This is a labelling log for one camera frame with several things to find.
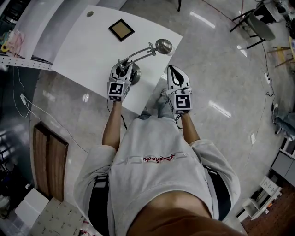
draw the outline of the jeans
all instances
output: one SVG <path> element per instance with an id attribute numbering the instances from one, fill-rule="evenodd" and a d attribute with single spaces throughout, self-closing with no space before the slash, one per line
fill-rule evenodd
<path id="1" fill-rule="evenodd" d="M 168 103 L 167 95 L 161 95 L 157 101 L 157 109 L 158 109 L 158 118 L 166 117 L 170 119 L 175 119 L 174 115 L 171 111 L 170 105 Z M 151 116 L 147 111 L 143 111 L 142 114 L 138 117 L 141 120 L 146 120 Z"/>

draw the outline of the lamp base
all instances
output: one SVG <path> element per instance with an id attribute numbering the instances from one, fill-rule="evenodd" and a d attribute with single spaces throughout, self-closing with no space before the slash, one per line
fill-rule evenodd
<path id="1" fill-rule="evenodd" d="M 141 75 L 142 75 L 142 72 L 139 66 L 134 63 L 132 67 L 131 77 L 130 77 L 131 85 L 136 84 L 139 81 Z"/>

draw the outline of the white cable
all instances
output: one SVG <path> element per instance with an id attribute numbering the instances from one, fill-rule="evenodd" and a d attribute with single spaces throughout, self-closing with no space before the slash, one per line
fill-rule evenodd
<path id="1" fill-rule="evenodd" d="M 52 115 L 50 115 L 49 113 L 47 113 L 46 111 L 44 111 L 43 109 L 41 109 L 40 107 L 36 106 L 35 104 L 33 104 L 30 100 L 28 100 L 25 96 L 24 98 L 30 103 L 32 104 L 32 106 L 37 107 L 38 109 L 40 109 L 41 111 L 43 111 L 44 113 L 46 113 L 48 116 L 50 116 L 53 120 L 55 120 L 61 127 L 63 127 L 67 133 L 70 135 L 70 137 L 72 138 L 72 140 L 79 146 L 79 148 L 81 148 L 81 150 L 83 150 L 84 152 L 88 153 L 87 151 L 85 151 L 77 142 L 76 140 L 73 138 L 73 136 L 70 134 L 70 132 L 60 123 L 58 122 Z"/>
<path id="2" fill-rule="evenodd" d="M 18 113 L 23 117 L 23 118 L 27 118 L 28 114 L 30 111 L 28 111 L 27 115 L 26 116 L 23 116 L 20 111 L 18 110 L 18 107 L 17 107 L 17 104 L 15 102 L 15 99 L 14 99 L 14 67 L 13 67 L 13 73 L 12 73 L 12 94 L 13 94 L 13 101 L 14 101 L 14 105 L 15 105 L 15 108 L 17 109 Z"/>
<path id="3" fill-rule="evenodd" d="M 23 87 L 23 91 L 24 91 L 24 85 L 23 85 L 23 83 L 21 82 L 21 80 L 20 80 L 20 76 L 19 76 L 19 69 L 18 69 L 18 80 L 19 80 L 19 82 L 21 83 L 21 85 L 22 85 L 22 87 Z M 44 110 L 42 110 L 41 108 L 39 108 L 38 106 L 36 106 L 36 105 L 34 105 L 29 99 L 27 99 L 26 97 L 25 97 L 25 95 L 24 95 L 24 93 L 23 93 L 23 98 L 25 98 L 26 99 L 26 103 L 23 101 L 23 103 L 24 103 L 24 105 L 26 106 L 26 108 L 28 109 L 28 113 L 27 113 L 27 115 L 26 116 L 23 116 L 21 113 L 20 113 L 20 111 L 18 110 L 18 108 L 17 108 L 17 105 L 16 105 L 16 102 L 15 102 L 15 99 L 14 99 L 14 67 L 13 67 L 13 72 L 12 72 L 12 93 L 13 93 L 13 101 L 14 101 L 14 105 L 15 105 L 15 108 L 17 109 L 17 111 L 18 111 L 18 113 L 23 117 L 23 118 L 27 118 L 27 116 L 28 116 L 28 114 L 29 114 L 29 112 L 31 112 L 34 116 L 36 116 L 35 115 L 35 113 L 33 113 L 30 109 L 29 109 L 29 103 L 31 103 L 33 106 L 35 106 L 35 107 L 37 107 L 38 109 L 40 109 L 41 111 L 43 111 L 44 113 L 46 113 L 48 116 L 50 116 L 52 119 L 54 119 L 61 127 L 63 127 L 66 131 L 67 131 L 67 133 L 70 135 L 70 137 L 72 138 L 72 140 L 79 146 L 79 148 L 81 148 L 81 150 L 83 150 L 84 152 L 86 152 L 86 153 L 88 153 L 87 151 L 85 151 L 77 142 L 76 142 L 76 140 L 73 138 L 73 136 L 69 133 L 69 131 L 60 123 L 60 122 L 58 122 L 52 115 L 50 115 L 49 113 L 47 113 L 46 111 L 44 111 Z"/>

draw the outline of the pegboard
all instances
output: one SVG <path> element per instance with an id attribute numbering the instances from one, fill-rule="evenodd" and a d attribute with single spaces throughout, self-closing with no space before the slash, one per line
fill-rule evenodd
<path id="1" fill-rule="evenodd" d="M 27 60 L 23 58 L 16 57 L 8 57 L 8 56 L 0 56 L 0 64 L 2 65 L 10 65 L 10 66 L 20 66 L 20 67 L 29 67 L 40 70 L 51 71 L 51 64 L 35 61 L 35 60 Z"/>

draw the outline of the gray tiled floor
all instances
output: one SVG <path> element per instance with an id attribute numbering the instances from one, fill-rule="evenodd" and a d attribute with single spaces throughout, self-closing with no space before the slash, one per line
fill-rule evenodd
<path id="1" fill-rule="evenodd" d="M 208 1 L 230 18 L 241 10 L 242 1 Z M 256 5 L 253 0 L 244 2 L 244 11 Z M 216 144 L 240 178 L 242 193 L 233 210 L 237 212 L 270 169 L 283 140 L 283 136 L 274 134 L 271 122 L 272 98 L 265 96 L 267 91 L 271 92 L 271 88 L 263 76 L 263 71 L 266 71 L 263 48 L 257 45 L 246 50 L 245 56 L 237 46 L 244 48 L 257 39 L 250 39 L 242 28 L 229 33 L 234 24 L 201 0 L 183 1 L 180 12 L 176 8 L 177 3 L 172 0 L 128 0 L 122 11 L 154 21 L 183 36 L 171 64 L 184 70 L 190 78 L 194 92 L 191 117 L 200 137 L 211 139 Z M 191 12 L 207 19 L 215 28 L 195 18 Z M 266 51 L 276 45 L 288 46 L 285 22 L 270 27 L 276 39 L 264 43 Z M 289 111 L 294 102 L 294 82 L 290 68 L 281 66 L 275 69 L 274 65 L 279 63 L 275 54 L 267 55 L 267 60 L 276 93 L 275 102 Z M 43 91 L 54 96 L 55 101 L 46 98 Z M 90 94 L 87 103 L 82 101 L 85 93 Z M 105 98 L 54 72 L 42 72 L 34 103 L 61 122 L 86 151 L 101 142 L 109 115 Z M 212 103 L 226 110 L 230 117 L 210 106 Z M 87 154 L 49 116 L 36 109 L 33 111 L 70 144 L 65 199 L 72 202 L 73 184 Z M 136 117 L 127 110 L 123 110 L 123 115 L 127 126 Z M 252 133 L 256 135 L 254 145 L 250 141 Z"/>

